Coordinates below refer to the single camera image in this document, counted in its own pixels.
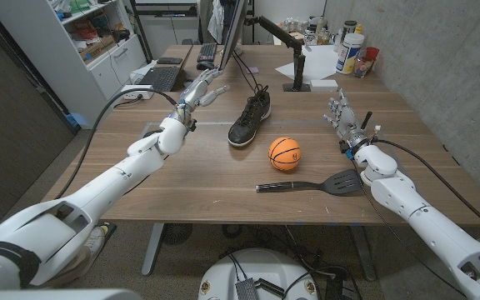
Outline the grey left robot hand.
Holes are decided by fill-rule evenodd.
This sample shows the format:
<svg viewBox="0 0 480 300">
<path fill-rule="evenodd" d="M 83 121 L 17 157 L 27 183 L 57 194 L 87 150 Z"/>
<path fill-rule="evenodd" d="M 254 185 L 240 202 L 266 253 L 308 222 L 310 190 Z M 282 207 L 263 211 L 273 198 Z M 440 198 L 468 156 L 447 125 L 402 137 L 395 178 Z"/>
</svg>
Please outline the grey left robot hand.
<svg viewBox="0 0 480 300">
<path fill-rule="evenodd" d="M 230 89 L 229 85 L 225 85 L 211 92 L 208 91 L 208 85 L 222 73 L 222 71 L 216 68 L 201 72 L 180 94 L 180 103 L 174 107 L 168 116 L 188 126 L 191 120 L 191 113 L 197 106 L 206 107 L 210 105 L 219 95 Z"/>
</svg>

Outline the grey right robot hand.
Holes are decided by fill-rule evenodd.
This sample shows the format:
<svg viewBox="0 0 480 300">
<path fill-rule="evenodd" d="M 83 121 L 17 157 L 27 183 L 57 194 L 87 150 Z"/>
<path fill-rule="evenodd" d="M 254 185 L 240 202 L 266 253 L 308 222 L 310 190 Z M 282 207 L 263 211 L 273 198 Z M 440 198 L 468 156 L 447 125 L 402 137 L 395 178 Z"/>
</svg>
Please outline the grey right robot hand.
<svg viewBox="0 0 480 300">
<path fill-rule="evenodd" d="M 370 141 L 364 130 L 373 113 L 368 111 L 364 121 L 358 126 L 356 116 L 343 89 L 340 88 L 338 92 L 339 99 L 336 100 L 331 97 L 328 103 L 333 117 L 329 117 L 327 114 L 324 114 L 323 117 L 335 128 L 337 136 L 340 138 L 339 148 L 341 153 L 352 158 L 362 146 L 368 145 Z"/>
</svg>

